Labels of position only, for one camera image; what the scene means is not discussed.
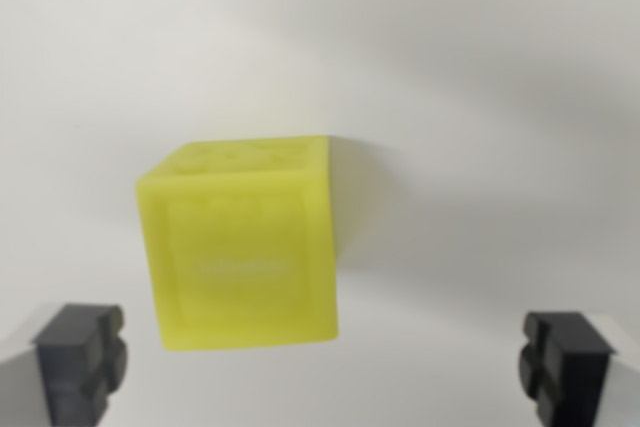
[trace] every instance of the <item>white surface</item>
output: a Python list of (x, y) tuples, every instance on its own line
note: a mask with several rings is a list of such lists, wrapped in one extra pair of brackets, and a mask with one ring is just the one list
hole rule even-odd
[(0, 343), (0, 426), (50, 427), (38, 351), (31, 341), (60, 311), (61, 304), (33, 308)]
[[(119, 302), (105, 427), (534, 427), (525, 311), (640, 331), (637, 0), (0, 0), (0, 327)], [(133, 182), (328, 133), (339, 340), (162, 351)]]
[(616, 351), (609, 359), (594, 427), (632, 427), (640, 423), (640, 346), (613, 319), (587, 319)]

